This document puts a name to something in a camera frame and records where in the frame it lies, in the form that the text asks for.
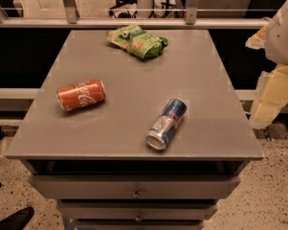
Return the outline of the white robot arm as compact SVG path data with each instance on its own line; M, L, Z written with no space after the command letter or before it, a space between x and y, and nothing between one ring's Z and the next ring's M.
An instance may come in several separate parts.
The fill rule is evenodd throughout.
M288 104L288 0L269 23L248 38L251 49L264 49L265 56L277 66L258 78L249 122L254 129L269 126Z

